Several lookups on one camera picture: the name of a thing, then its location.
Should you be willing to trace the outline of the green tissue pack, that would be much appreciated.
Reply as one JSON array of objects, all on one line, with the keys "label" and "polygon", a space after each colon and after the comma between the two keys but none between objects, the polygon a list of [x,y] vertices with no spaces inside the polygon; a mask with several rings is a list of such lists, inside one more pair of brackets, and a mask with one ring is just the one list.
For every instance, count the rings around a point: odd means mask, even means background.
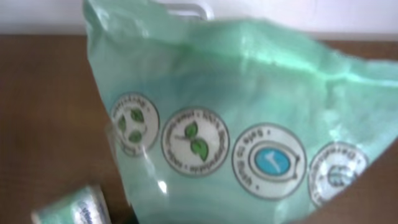
[{"label": "green tissue pack", "polygon": [[87,185],[31,212],[34,224],[111,224],[99,185]]}]

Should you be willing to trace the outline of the teal plastic pouch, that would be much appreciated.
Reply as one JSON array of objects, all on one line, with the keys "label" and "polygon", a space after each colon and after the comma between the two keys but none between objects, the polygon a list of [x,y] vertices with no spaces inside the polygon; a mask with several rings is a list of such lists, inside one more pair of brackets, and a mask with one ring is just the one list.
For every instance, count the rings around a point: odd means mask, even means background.
[{"label": "teal plastic pouch", "polygon": [[397,137],[397,63],[268,21],[85,1],[87,56],[139,223],[292,223]]}]

